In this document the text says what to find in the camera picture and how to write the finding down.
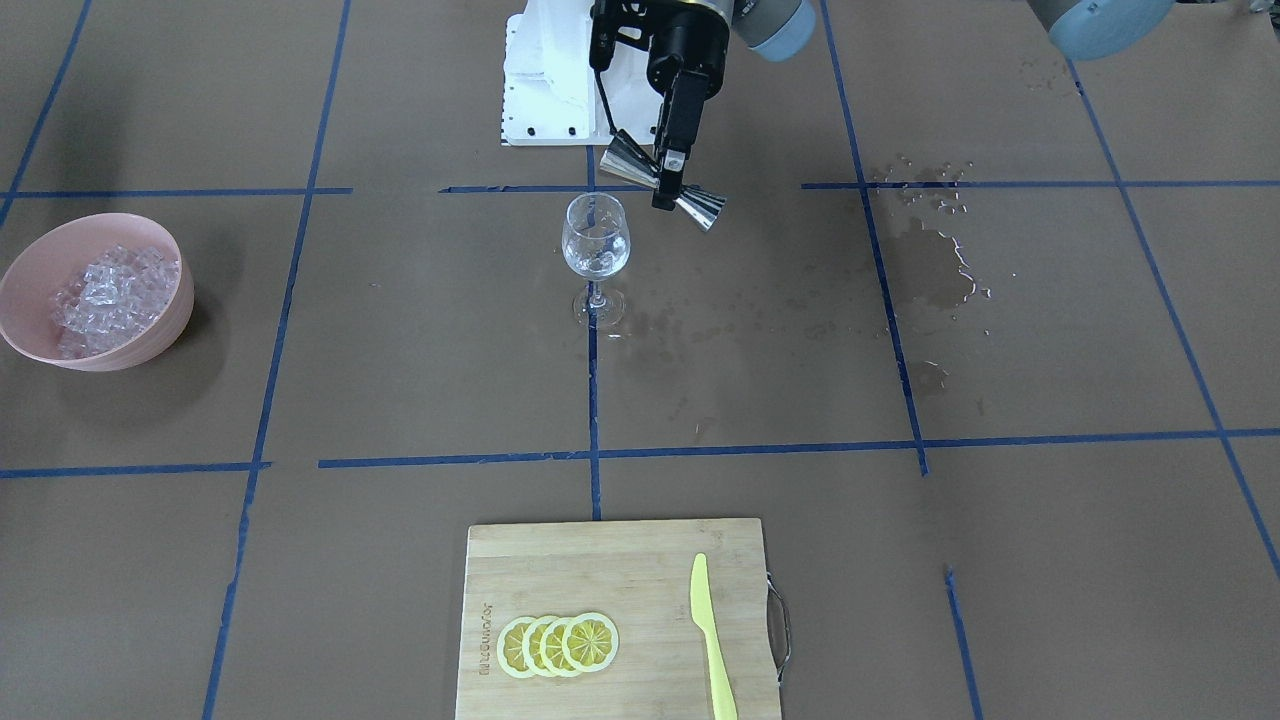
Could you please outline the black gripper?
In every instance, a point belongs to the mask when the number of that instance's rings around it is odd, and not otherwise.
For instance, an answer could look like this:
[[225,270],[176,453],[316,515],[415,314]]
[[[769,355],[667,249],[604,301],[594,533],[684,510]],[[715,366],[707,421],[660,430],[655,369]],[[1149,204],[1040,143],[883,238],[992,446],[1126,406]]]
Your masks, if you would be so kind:
[[655,209],[675,210],[682,192],[704,104],[723,85],[732,10],[731,1],[646,3],[646,78],[663,96],[655,129]]

